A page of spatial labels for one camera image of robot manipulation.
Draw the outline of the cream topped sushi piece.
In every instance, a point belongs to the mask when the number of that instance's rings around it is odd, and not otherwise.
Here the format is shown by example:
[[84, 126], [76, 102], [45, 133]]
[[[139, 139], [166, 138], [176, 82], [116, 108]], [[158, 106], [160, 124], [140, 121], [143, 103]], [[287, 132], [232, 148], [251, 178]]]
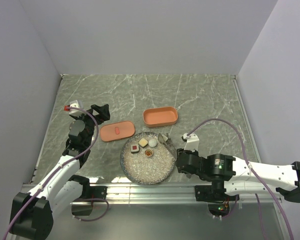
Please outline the cream topped sushi piece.
[[139, 145], [141, 148], [145, 148], [148, 144], [149, 144], [149, 142], [148, 142], [148, 140], [146, 140], [145, 138], [141, 138], [141, 139], [138, 141], [138, 145]]

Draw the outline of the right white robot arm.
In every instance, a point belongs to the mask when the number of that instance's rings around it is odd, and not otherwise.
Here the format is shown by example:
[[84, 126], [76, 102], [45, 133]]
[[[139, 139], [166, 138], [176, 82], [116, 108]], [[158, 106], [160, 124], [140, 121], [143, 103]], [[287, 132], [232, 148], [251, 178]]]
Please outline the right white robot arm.
[[196, 175], [206, 185], [196, 185], [198, 202], [234, 201], [241, 194], [282, 196], [286, 201], [300, 203], [300, 162], [271, 165], [246, 162], [221, 153], [201, 157], [197, 151], [179, 148], [175, 165], [179, 173]]

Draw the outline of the aluminium front rail frame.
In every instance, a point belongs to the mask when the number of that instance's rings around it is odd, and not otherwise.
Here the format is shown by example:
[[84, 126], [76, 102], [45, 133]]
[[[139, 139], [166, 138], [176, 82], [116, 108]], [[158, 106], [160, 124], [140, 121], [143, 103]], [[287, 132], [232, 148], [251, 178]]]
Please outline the aluminium front rail frame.
[[44, 197], [52, 209], [68, 205], [88, 205], [92, 198], [103, 198], [111, 205], [162, 205], [195, 204], [195, 185], [190, 182], [166, 182], [157, 185], [136, 183], [92, 183], [91, 188], [98, 193], [80, 197], [83, 187], [77, 182], [59, 183], [58, 186], [28, 184], [23, 187], [31, 195], [39, 192], [38, 198]]

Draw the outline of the white round sushi piece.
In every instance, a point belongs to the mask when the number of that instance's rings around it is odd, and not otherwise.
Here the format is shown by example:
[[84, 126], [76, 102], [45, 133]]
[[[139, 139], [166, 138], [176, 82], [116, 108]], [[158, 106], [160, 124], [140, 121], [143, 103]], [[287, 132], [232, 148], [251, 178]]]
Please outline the white round sushi piece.
[[148, 145], [151, 147], [151, 148], [155, 148], [157, 146], [157, 141], [155, 139], [150, 139], [148, 141]]

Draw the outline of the orange lunch box lid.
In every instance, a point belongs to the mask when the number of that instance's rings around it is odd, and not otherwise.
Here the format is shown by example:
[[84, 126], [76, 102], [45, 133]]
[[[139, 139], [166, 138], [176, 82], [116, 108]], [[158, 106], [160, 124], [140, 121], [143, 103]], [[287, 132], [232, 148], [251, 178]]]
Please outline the orange lunch box lid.
[[131, 121], [121, 121], [104, 125], [99, 131], [99, 136], [103, 142], [111, 142], [129, 138], [135, 132], [135, 125]]

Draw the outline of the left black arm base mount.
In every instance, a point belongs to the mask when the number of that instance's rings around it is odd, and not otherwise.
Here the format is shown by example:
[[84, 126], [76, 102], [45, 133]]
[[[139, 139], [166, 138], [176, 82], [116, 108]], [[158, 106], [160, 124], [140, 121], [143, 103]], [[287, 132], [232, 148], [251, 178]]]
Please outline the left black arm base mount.
[[90, 186], [88, 196], [91, 199], [97, 198], [97, 199], [104, 199], [105, 200], [106, 197], [107, 197], [107, 190], [108, 190], [108, 187], [104, 186], [104, 185]]

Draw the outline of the speckled round plate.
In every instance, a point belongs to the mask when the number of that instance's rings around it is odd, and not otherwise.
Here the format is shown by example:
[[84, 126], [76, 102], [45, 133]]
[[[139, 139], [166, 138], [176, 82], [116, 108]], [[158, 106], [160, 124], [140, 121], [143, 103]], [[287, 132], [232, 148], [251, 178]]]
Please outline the speckled round plate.
[[[138, 153], [131, 153], [131, 145], [138, 145], [140, 139], [158, 139], [154, 132], [140, 132], [129, 138], [120, 153], [120, 166], [125, 176], [133, 183], [155, 185], [166, 180], [174, 170], [175, 159], [169, 151], [157, 142], [156, 147], [139, 147]], [[152, 157], [146, 157], [144, 151], [153, 150]]]

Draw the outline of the metal tongs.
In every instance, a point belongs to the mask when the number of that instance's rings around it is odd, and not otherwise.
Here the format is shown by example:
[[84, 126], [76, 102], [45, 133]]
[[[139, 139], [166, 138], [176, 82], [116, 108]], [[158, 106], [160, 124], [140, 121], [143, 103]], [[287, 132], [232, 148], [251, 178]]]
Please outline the metal tongs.
[[168, 137], [169, 137], [169, 140], [168, 140], [167, 144], [163, 145], [163, 146], [169, 151], [169, 153], [173, 156], [173, 158], [175, 160], [177, 160], [177, 150], [176, 150], [169, 135], [168, 135]]

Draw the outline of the orange topped sushi cup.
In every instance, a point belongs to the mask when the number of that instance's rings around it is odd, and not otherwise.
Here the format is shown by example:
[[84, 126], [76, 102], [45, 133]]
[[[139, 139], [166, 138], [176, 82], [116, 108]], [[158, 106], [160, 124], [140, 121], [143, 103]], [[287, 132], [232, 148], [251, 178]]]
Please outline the orange topped sushi cup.
[[146, 150], [144, 151], [144, 155], [145, 155], [147, 158], [152, 157], [153, 154], [154, 154], [154, 152], [153, 152], [152, 149], [146, 149]]

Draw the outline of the orange lunch box base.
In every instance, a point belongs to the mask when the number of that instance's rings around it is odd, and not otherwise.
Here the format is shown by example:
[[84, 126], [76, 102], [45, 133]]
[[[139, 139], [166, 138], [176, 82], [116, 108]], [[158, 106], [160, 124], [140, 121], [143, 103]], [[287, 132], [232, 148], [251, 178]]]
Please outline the orange lunch box base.
[[178, 120], [178, 112], [172, 106], [149, 108], [143, 112], [143, 121], [148, 128], [174, 125]]

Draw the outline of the red topped sushi piece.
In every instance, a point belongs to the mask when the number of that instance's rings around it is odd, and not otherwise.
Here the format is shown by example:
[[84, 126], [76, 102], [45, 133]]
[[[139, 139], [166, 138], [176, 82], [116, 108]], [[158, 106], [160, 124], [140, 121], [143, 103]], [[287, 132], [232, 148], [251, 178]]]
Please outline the red topped sushi piece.
[[140, 151], [140, 147], [138, 144], [132, 144], [131, 147], [130, 147], [130, 152], [132, 154], [136, 154]]

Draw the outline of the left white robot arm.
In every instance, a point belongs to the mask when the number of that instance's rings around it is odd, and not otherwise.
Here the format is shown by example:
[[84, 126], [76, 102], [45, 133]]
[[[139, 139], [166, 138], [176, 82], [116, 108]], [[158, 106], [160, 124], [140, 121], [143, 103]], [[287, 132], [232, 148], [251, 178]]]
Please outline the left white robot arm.
[[74, 119], [60, 159], [47, 176], [26, 193], [19, 192], [12, 201], [8, 234], [30, 240], [45, 240], [57, 215], [75, 200], [93, 201], [90, 181], [77, 175], [87, 161], [99, 135], [99, 125], [110, 120], [109, 105], [80, 108], [72, 101], [64, 110]]

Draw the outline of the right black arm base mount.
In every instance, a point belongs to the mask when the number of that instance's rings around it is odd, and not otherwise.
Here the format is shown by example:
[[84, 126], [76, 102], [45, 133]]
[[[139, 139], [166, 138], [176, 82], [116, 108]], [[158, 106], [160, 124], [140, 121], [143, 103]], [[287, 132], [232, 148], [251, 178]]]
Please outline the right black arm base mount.
[[223, 203], [228, 199], [224, 193], [213, 193], [210, 185], [195, 185], [194, 193], [197, 202]]

